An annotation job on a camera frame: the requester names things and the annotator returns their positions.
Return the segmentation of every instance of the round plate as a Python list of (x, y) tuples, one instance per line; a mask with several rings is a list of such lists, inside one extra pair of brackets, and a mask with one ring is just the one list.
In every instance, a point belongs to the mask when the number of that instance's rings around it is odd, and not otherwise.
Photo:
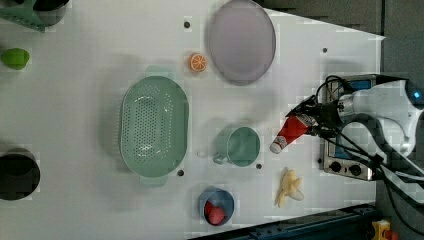
[(209, 30), (215, 65), (229, 81), (258, 80), (275, 55), (275, 31), (268, 14), (250, 0), (233, 0), (216, 13)]

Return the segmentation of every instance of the black pot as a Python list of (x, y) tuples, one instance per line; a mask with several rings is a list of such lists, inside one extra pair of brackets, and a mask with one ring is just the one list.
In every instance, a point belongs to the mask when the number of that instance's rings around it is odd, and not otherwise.
[(15, 149), (0, 157), (0, 199), (25, 198), (39, 183), (40, 168), (30, 152)]
[[(24, 3), (24, 0), (13, 0), (18, 4)], [(38, 18), (46, 26), (52, 26), (58, 23), (66, 13), (66, 4), (69, 0), (37, 0), (33, 10)]]

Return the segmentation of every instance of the orange fruit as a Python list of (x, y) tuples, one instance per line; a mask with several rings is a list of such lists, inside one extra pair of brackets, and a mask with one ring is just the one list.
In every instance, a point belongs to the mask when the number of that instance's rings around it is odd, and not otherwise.
[(203, 72), (206, 69), (206, 65), (206, 58), (199, 53), (193, 53), (188, 58), (188, 67), (193, 72)]

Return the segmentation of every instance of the mint green basket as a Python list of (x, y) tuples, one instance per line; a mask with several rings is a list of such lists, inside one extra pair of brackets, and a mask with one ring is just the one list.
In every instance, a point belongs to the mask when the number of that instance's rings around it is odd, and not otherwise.
[(125, 95), (120, 150), (141, 182), (157, 187), (185, 156), (189, 105), (171, 71), (151, 66), (146, 75)]
[(23, 0), (23, 3), (18, 6), (0, 8), (0, 18), (44, 32), (46, 26), (34, 11), (36, 2), (37, 0)]

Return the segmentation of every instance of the white table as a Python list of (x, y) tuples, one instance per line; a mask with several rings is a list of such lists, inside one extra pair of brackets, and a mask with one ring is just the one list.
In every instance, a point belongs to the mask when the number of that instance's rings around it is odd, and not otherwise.
[[(0, 201), (0, 239), (183, 239), (375, 200), (375, 183), (318, 169), (319, 138), (302, 137), (279, 155), (268, 146), (284, 115), (326, 75), (379, 72), (382, 38), (268, 11), (277, 32), (274, 63), (255, 84), (236, 87), (220, 79), (210, 57), (197, 75), (185, 64), (192, 52), (208, 56), (205, 26), (225, 2), (75, 1), (44, 34), (0, 21), (0, 47), (31, 53), (23, 71), (0, 69), (0, 150), (26, 147), (41, 168), (37, 192)], [(190, 102), (188, 150), (177, 169), (185, 175), (175, 170), (156, 189), (139, 184), (117, 145), (123, 95), (151, 64), (174, 68)], [(262, 170), (212, 162), (213, 138), (237, 122), (260, 134)], [(277, 208), (285, 167), (303, 178), (305, 199)], [(197, 215), (208, 185), (236, 199), (225, 226), (208, 226)]]

